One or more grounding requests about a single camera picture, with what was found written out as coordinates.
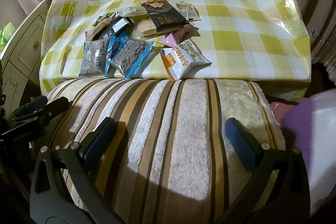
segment white cabinet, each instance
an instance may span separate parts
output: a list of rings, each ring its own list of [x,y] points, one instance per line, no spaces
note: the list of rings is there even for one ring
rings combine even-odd
[[[15,68],[11,62],[8,62],[6,69],[2,72],[2,80],[2,93],[6,95],[3,108],[6,111],[6,116],[8,116],[9,113],[19,107],[28,77]]]
[[[32,85],[39,89],[41,41],[47,12],[47,0],[43,0],[17,28],[0,56],[6,116],[20,106],[24,92],[29,96]]]
[[[41,56],[41,40],[44,22],[38,16],[30,24],[14,48],[10,61],[25,76],[29,77]]]

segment striped cushion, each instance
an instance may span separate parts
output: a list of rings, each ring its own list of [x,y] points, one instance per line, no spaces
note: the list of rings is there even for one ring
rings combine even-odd
[[[89,176],[126,223],[212,223],[223,214],[251,176],[226,139],[223,125],[229,117],[259,142],[285,148],[254,82],[77,79],[57,86],[48,99],[60,96],[72,103],[47,128],[43,144],[51,148],[82,141],[107,116],[119,121]],[[64,178],[83,208],[66,170]],[[273,172],[259,206],[275,178]]]

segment drawer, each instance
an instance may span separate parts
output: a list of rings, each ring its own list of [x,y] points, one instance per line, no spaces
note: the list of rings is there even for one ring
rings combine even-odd
[[[29,77],[41,56],[44,22],[36,17],[16,44],[9,60],[25,76]]]
[[[2,72],[2,78],[2,93],[6,95],[6,101],[3,108],[6,111],[7,117],[19,107],[28,78],[15,68],[11,62],[7,63],[6,68]]]
[[[34,81],[39,86],[40,86],[40,80],[39,80],[40,67],[41,67],[41,56],[38,58],[36,65],[29,77],[30,80]]]

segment white and orange snack bag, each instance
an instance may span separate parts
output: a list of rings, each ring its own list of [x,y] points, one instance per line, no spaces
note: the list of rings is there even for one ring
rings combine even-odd
[[[181,42],[175,48],[162,48],[160,54],[172,81],[180,80],[197,65],[211,64],[190,39]]]

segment barcode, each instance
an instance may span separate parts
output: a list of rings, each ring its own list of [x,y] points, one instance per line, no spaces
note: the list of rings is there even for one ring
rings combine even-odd
[[[103,57],[102,56],[97,56],[96,60],[95,60],[95,63],[94,63],[94,69],[95,70],[101,70],[102,63],[103,63]]]

